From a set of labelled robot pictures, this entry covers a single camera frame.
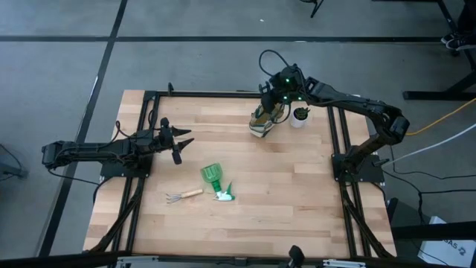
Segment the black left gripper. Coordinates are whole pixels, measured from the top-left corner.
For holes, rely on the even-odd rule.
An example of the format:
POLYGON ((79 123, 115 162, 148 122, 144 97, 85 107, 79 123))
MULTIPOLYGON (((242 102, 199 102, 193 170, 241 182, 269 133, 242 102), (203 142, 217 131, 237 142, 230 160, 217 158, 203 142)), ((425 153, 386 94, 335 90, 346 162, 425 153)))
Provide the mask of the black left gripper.
POLYGON ((160 143, 160 148, 162 150, 172 150, 173 161, 176 165, 182 163, 181 160, 181 151, 189 145, 195 138, 189 138, 177 143, 174 142, 174 138, 180 135, 188 134, 191 130, 182 130, 177 129, 174 126, 170 125, 170 122, 167 118, 162 118, 160 120, 160 127, 158 128, 158 140, 160 143))

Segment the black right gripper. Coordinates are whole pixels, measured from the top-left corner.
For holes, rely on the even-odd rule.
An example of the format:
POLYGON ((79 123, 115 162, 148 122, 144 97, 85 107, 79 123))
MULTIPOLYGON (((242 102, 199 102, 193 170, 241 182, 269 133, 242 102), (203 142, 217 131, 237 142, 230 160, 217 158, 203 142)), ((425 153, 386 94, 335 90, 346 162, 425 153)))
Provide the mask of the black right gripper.
POLYGON ((261 95, 261 106, 264 109, 264 117, 267 121, 278 122, 283 117, 284 112, 284 88, 280 84, 259 85, 261 95))

